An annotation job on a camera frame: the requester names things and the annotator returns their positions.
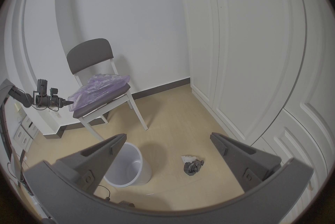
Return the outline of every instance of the metal cabinet handle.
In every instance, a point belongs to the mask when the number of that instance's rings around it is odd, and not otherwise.
[[[308,183],[308,188],[310,189],[310,191],[314,190],[314,188],[312,187],[311,181]]]

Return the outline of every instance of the wooden floor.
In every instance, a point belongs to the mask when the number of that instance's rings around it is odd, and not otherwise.
[[[149,127],[147,131],[127,103],[109,113],[108,124],[94,126],[104,138],[127,134],[127,141],[140,149],[152,168],[152,178],[143,186],[114,188],[102,180],[111,191],[111,201],[125,200],[137,208],[169,211],[206,207],[243,194],[209,139],[212,132],[225,132],[193,96],[189,84],[137,99],[136,104]],[[39,134],[26,154],[26,164],[31,167],[41,160],[54,163],[98,142],[85,128],[67,130],[61,139]],[[184,173],[182,155],[204,160],[199,173]],[[95,195],[105,198],[108,191],[98,187]]]

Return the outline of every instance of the purple plastic bag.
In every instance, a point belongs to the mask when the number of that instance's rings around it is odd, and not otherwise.
[[[105,95],[122,88],[129,80],[130,76],[94,75],[88,80],[86,85],[80,87],[77,92],[69,96],[68,100],[73,101],[73,104],[69,105],[69,110],[75,111],[93,103]]]

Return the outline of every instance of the gray seat cushion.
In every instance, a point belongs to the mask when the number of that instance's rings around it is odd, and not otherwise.
[[[86,114],[90,113],[91,111],[97,109],[98,107],[107,104],[111,101],[113,101],[115,98],[119,97],[120,95],[123,95],[124,93],[126,93],[128,90],[130,89],[129,84],[126,84],[125,86],[123,86],[122,88],[111,92],[107,95],[105,95],[104,97],[102,97],[101,99],[90,103],[88,105],[86,105],[85,107],[82,107],[80,109],[77,109],[73,112],[73,117],[75,119],[78,119],[80,117],[85,116]]]

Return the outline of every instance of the crumpled black plastic bag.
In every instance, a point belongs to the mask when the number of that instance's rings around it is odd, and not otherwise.
[[[193,176],[195,175],[197,172],[200,171],[200,168],[204,165],[204,161],[199,161],[198,159],[196,159],[193,162],[187,162],[184,165],[184,172],[189,175],[189,176]]]

